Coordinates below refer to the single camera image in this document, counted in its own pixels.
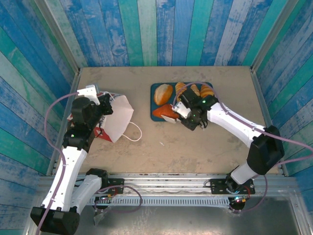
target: bread roll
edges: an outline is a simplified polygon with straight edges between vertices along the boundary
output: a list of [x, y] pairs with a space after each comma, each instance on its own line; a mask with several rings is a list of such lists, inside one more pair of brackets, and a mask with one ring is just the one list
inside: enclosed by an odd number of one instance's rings
[[168, 84], [162, 84], [156, 88], [154, 101], [157, 105], [163, 105], [171, 98], [173, 87]]
[[[176, 94], [177, 94], [185, 85], [186, 85], [186, 84], [184, 84], [183, 82], [178, 82], [178, 83], [175, 85]], [[179, 96], [180, 96], [185, 90], [187, 90], [186, 87], [177, 95], [177, 98], [176, 98], [177, 102], [180, 102]]]
[[202, 85], [200, 90], [200, 96], [202, 98], [205, 98], [208, 95], [214, 95], [214, 92], [208, 86]]
[[200, 96], [199, 89], [197, 88], [195, 84], [191, 85], [191, 89], [194, 91], [194, 93], [196, 93], [197, 96]]

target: metal edge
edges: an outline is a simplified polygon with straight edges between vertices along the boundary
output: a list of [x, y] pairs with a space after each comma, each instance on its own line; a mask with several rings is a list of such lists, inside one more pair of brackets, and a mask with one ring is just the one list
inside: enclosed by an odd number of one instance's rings
[[[83, 179], [85, 174], [79, 174], [77, 179]], [[210, 188], [203, 187], [205, 181], [214, 178], [225, 178], [226, 175], [219, 174], [115, 174], [109, 175], [109, 179], [123, 178], [125, 185], [136, 188], [142, 196], [208, 196], [212, 195]], [[53, 181], [53, 176], [42, 177], [39, 182], [38, 194], [46, 193]], [[294, 177], [284, 177], [283, 175], [268, 174], [268, 196], [287, 197], [293, 193], [300, 193], [296, 179]], [[254, 180], [256, 194], [260, 197], [265, 192], [265, 180], [258, 177]], [[127, 195], [136, 195], [125, 189]]]
[[[271, 126], [272, 120], [271, 120], [269, 112], [268, 112], [268, 107], [266, 105], [266, 102], [265, 102], [265, 99], [264, 99], [264, 96], [263, 96], [263, 93], [261, 90], [258, 76], [257, 76], [256, 72], [253, 71], [252, 69], [250, 70], [250, 73], [251, 73], [252, 82], [253, 82], [253, 85], [255, 88], [255, 92], [256, 92], [256, 95], [257, 95], [258, 100], [259, 100], [259, 104], [260, 104], [261, 112], [263, 114], [265, 125], [267, 127]], [[281, 167], [278, 167], [278, 170], [281, 174], [284, 174], [285, 176], [289, 176], [288, 170], [287, 170], [285, 164], [281, 165]]]
[[295, 5], [298, 3], [299, 0], [288, 0], [279, 14], [274, 26], [272, 27], [271, 31], [269, 32], [268, 36], [266, 37], [264, 43], [262, 44], [257, 56], [255, 57], [252, 63], [252, 71], [257, 71], [260, 67], [264, 57], [266, 56], [268, 50], [272, 46], [273, 42], [275, 41], [278, 33], [284, 26], [287, 18], [289, 17], [290, 13], [294, 9]]
[[52, 33], [54, 34], [56, 40], [58, 41], [65, 57], [67, 58], [70, 66], [72, 67], [74, 73], [79, 72], [78, 65], [75, 61], [73, 53], [71, 52], [67, 41], [61, 31], [57, 21], [55, 20], [49, 5], [47, 4], [46, 0], [35, 0], [36, 5], [38, 6], [39, 10], [41, 11], [45, 21], [49, 25]]
[[[77, 91], [77, 87], [80, 81], [80, 77], [81, 77], [81, 73], [80, 71], [78, 73], [75, 74], [74, 79], [73, 79], [73, 84], [72, 87], [70, 89], [70, 93], [76, 92]], [[67, 117], [70, 115], [70, 110], [72, 108], [72, 103], [74, 101], [75, 97], [74, 96], [70, 96], [67, 99], [67, 105], [65, 107], [65, 111], [64, 111], [64, 115], [63, 115], [63, 119], [61, 122], [61, 127], [59, 130], [59, 134], [58, 134], [58, 138], [57, 138], [57, 142], [56, 142], [56, 147], [57, 148], [61, 148], [62, 147], [62, 141], [63, 141], [63, 136], [67, 130]], [[59, 152], [57, 150], [53, 151], [53, 154], [51, 156], [51, 160], [50, 160], [50, 164], [47, 170], [47, 175], [51, 175], [53, 173], [53, 169], [55, 169], [55, 162], [56, 160], [58, 160], [59, 158]]]
[[292, 194], [290, 196], [290, 202], [292, 205], [292, 209], [293, 209], [296, 221], [299, 226], [300, 233], [302, 235], [313, 234], [312, 217], [308, 213], [308, 210], [304, 203], [302, 195], [296, 194], [296, 193]]

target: painted wood panel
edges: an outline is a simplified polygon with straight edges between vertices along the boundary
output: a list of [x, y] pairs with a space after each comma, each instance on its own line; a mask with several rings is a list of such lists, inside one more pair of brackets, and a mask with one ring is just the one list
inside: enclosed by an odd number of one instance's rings
[[313, 211], [313, 201], [312, 201], [313, 189], [303, 191], [303, 192], [301, 192], [301, 194], [304, 198], [304, 202], [308, 208], [308, 211], [310, 211], [310, 212]]
[[[25, 121], [28, 125], [38, 131], [42, 136], [44, 133], [44, 117], [41, 116], [29, 103], [26, 102], [12, 87], [0, 77], [0, 102]], [[58, 132], [48, 123], [47, 133], [53, 143], [56, 142]]]
[[261, 85], [267, 105], [273, 101], [276, 94], [281, 91], [312, 55], [313, 15], [307, 22], [302, 27], [303, 31], [299, 31], [290, 46], [285, 49], [285, 53], [277, 62], [271, 74], [268, 75], [268, 82]]
[[214, 0], [195, 0], [191, 21], [186, 65], [200, 65], [206, 31]]
[[[115, 66], [214, 65], [216, 59], [216, 65], [227, 65], [231, 59], [231, 65], [241, 65], [244, 61], [250, 66], [286, 3], [280, 0], [46, 1], [77, 63], [81, 64], [85, 57], [90, 67], [107, 66], [99, 57], [111, 58], [112, 54]], [[83, 14], [85, 9], [94, 16], [92, 19]], [[247, 26], [243, 27], [247, 14]], [[105, 32], [111, 51], [96, 48], [99, 44], [107, 45]]]
[[250, 9], [252, 0], [234, 0], [224, 29], [215, 66], [227, 65]]
[[296, 19], [290, 25], [289, 29], [285, 33], [282, 40], [279, 42], [277, 48], [273, 52], [272, 56], [269, 58], [266, 66], [262, 73], [259, 75], [261, 88], [267, 88], [268, 85], [264, 85], [264, 83], [270, 82], [268, 76], [276, 66], [277, 62], [281, 59], [282, 55], [286, 52], [286, 48], [291, 44], [304, 22], [311, 15], [313, 11], [313, 2], [306, 1], [303, 7], [300, 9]]
[[107, 29], [98, 0], [80, 0], [94, 44], [97, 48], [100, 63], [104, 66], [115, 66]]
[[[42, 116], [45, 115], [49, 105], [42, 101], [35, 89], [22, 77], [16, 68], [0, 53], [0, 76], [15, 89], [31, 106]], [[51, 111], [48, 118], [49, 123], [57, 131], [60, 129], [61, 119]]]
[[30, 25], [36, 32], [36, 34], [41, 39], [43, 45], [47, 49], [49, 55], [51, 56], [54, 63], [57, 65], [58, 69], [62, 73], [65, 80], [72, 85], [74, 72], [70, 70], [61, 55], [59, 54], [57, 48], [54, 46], [53, 42], [49, 38], [47, 32], [45, 31], [43, 25], [40, 23], [39, 19], [32, 6], [30, 5], [29, 0], [14, 0], [11, 2], [16, 2], [21, 12], [23, 12], [25, 18], [29, 21]]
[[129, 66], [129, 59], [118, 0], [100, 0], [99, 3], [111, 43], [115, 65]]
[[301, 191], [309, 190], [313, 188], [313, 166], [302, 170], [293, 176], [297, 178], [297, 182]]
[[157, 66], [157, 12], [155, 0], [137, 0], [144, 66]]
[[[56, 96], [60, 96], [57, 90], [61, 90], [62, 95], [68, 93], [70, 86], [65, 82], [62, 77], [55, 76], [51, 71], [51, 68], [46, 65], [46, 63], [37, 54], [32, 44], [24, 36], [24, 34], [19, 30], [18, 26], [14, 23], [13, 19], [10, 17], [7, 10], [0, 3], [0, 26], [6, 32], [6, 34], [11, 38], [16, 47], [23, 53], [25, 58], [37, 71], [41, 78], [46, 78], [45, 82], [52, 89]], [[54, 88], [53, 84], [58, 85], [59, 88]]]
[[137, 0], [119, 0], [128, 59], [131, 66], [143, 66]]
[[52, 59], [49, 51], [44, 46], [43, 42], [41, 41], [40, 37], [36, 34], [33, 27], [31, 26], [30, 22], [24, 16], [22, 11], [17, 6], [16, 2], [12, 2], [11, 0], [1, 0], [1, 8], [6, 8], [6, 10], [10, 13], [10, 17], [14, 20], [14, 23], [18, 27], [16, 30], [20, 30], [24, 36], [28, 39], [31, 43], [33, 48], [35, 49], [36, 53], [42, 59], [42, 61], [46, 64], [49, 71], [55, 75], [55, 77], [60, 77], [64, 79], [63, 74], [61, 73], [59, 67]]
[[[303, 127], [300, 131], [290, 137], [291, 140], [304, 142], [306, 144], [313, 143], [313, 122]], [[299, 152], [303, 147], [290, 143], [283, 143], [285, 150], [285, 158], [292, 156], [293, 154]]]
[[176, 0], [172, 66], [185, 66], [194, 0]]
[[281, 128], [280, 133], [284, 137], [291, 137], [313, 120], [313, 100], [303, 106]]
[[215, 63], [233, 0], [214, 1], [201, 55], [201, 66]]
[[157, 65], [171, 66], [175, 0], [156, 0]]
[[256, 72], [258, 76], [260, 76], [260, 74], [262, 73], [265, 65], [268, 62], [268, 60], [270, 59], [270, 57], [275, 52], [277, 46], [279, 45], [280, 41], [285, 36], [287, 30], [289, 29], [290, 25], [293, 23], [294, 19], [297, 17], [300, 9], [302, 8], [302, 6], [303, 6], [303, 4], [305, 2], [306, 2], [306, 0], [299, 0], [298, 3], [296, 4], [296, 6], [293, 8], [292, 12], [288, 16], [286, 22], [284, 23], [283, 27], [281, 28], [281, 30], [279, 31], [277, 37], [275, 38], [273, 44], [270, 46], [268, 52], [266, 53], [263, 61], [261, 62], [260, 66], [259, 66], [259, 68], [258, 68], [258, 70]]
[[29, 214], [29, 208], [13, 207], [0, 204], [0, 228], [23, 230]]
[[52, 156], [53, 148], [48, 144], [46, 139], [2, 103], [0, 103], [0, 128], [47, 158]]
[[272, 122], [279, 128], [313, 99], [313, 77], [286, 103]]
[[285, 1], [281, 0], [273, 0], [267, 14], [265, 15], [262, 24], [253, 40], [253, 43], [243, 61], [242, 65], [250, 66], [252, 65], [255, 57], [257, 56], [263, 42], [265, 41], [266, 37], [268, 36], [270, 30], [272, 29], [273, 25], [275, 24], [280, 12], [285, 6]]
[[38, 20], [40, 21], [40, 23], [43, 25], [45, 31], [47, 32], [50, 40], [52, 41], [53, 45], [55, 46], [55, 48], [58, 50], [58, 53], [60, 54], [60, 56], [62, 57], [62, 59], [64, 60], [65, 64], [67, 65], [68, 69], [73, 72], [72, 67], [70, 66], [63, 50], [61, 49], [57, 39], [55, 38], [54, 34], [52, 33], [52, 30], [50, 29], [48, 23], [45, 21], [44, 16], [42, 15], [40, 9], [38, 8], [37, 4], [35, 3], [35, 0], [29, 0], [29, 4], [31, 5], [31, 7], [33, 8], [33, 11], [35, 12], [36, 16], [38, 17]]
[[228, 65], [242, 64], [271, 3], [272, 0], [253, 0]]
[[275, 100], [269, 105], [268, 112], [271, 117], [274, 117], [278, 111], [293, 97], [293, 95], [313, 76], [312, 65], [313, 55], [311, 55], [297, 74], [289, 81], [289, 83], [277, 95]]
[[25, 200], [25, 198], [31, 199], [36, 192], [34, 189], [1, 179], [0, 190], [5, 192], [0, 195], [1, 204], [23, 208], [31, 208], [32, 200]]
[[36, 189], [40, 176], [38, 171], [0, 154], [0, 179]]
[[46, 174], [50, 163], [48, 158], [2, 129], [0, 129], [0, 140], [2, 143], [0, 145], [1, 154]]
[[84, 17], [79, 0], [60, 0], [67, 18], [76, 35], [76, 39], [89, 66], [101, 66], [101, 61], [94, 44], [91, 31]]
[[[11, 62], [19, 73], [31, 84], [38, 94], [48, 103], [52, 104], [57, 98], [51, 92], [48, 85], [39, 77], [31, 64], [23, 56], [20, 50], [11, 41], [10, 37], [0, 27], [0, 52]], [[54, 109], [59, 118], [63, 117], [64, 108], [59, 103]]]
[[0, 230], [0, 235], [22, 235], [23, 230], [17, 229], [7, 229], [7, 230]]
[[68, 18], [63, 10], [63, 7], [59, 0], [46, 0], [46, 3], [50, 9], [50, 12], [53, 12], [53, 17], [62, 31], [62, 34], [69, 46], [77, 66], [82, 68], [87, 66], [85, 56], [81, 50], [81, 47], [76, 39], [72, 26], [70, 25]]

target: bag handle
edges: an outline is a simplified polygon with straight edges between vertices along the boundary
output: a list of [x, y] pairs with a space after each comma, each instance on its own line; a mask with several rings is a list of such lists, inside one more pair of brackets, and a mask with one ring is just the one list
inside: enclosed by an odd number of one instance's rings
[[139, 126], [137, 126], [135, 123], [133, 123], [133, 122], [131, 122], [131, 121], [130, 121], [129, 123], [135, 125], [135, 126], [139, 129], [139, 131], [140, 131], [140, 137], [139, 137], [137, 140], [132, 140], [131, 138], [125, 136], [124, 134], [123, 134], [122, 136], [126, 137], [126, 138], [129, 139], [130, 141], [136, 142], [136, 141], [138, 141], [138, 140], [141, 139], [141, 137], [142, 137], [142, 131], [141, 131], [141, 129], [139, 128]]

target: croissant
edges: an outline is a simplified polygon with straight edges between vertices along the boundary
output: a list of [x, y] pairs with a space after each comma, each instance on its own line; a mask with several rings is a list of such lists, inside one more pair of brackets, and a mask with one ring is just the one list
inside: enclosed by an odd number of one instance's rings
[[202, 98], [205, 98], [208, 95], [214, 95], [214, 92], [208, 86], [202, 85], [200, 90], [200, 96]]
[[194, 91], [194, 93], [196, 93], [197, 96], [200, 96], [199, 89], [197, 88], [195, 84], [191, 85], [191, 89]]
[[[185, 85], [186, 85], [186, 84], [184, 84], [183, 82], [178, 82], [178, 83], [175, 85], [176, 94], [178, 94], [178, 92], [179, 92]], [[177, 95], [177, 98], [176, 98], [177, 102], [180, 102], [179, 96], [180, 96], [185, 90], [187, 90], [186, 87]]]

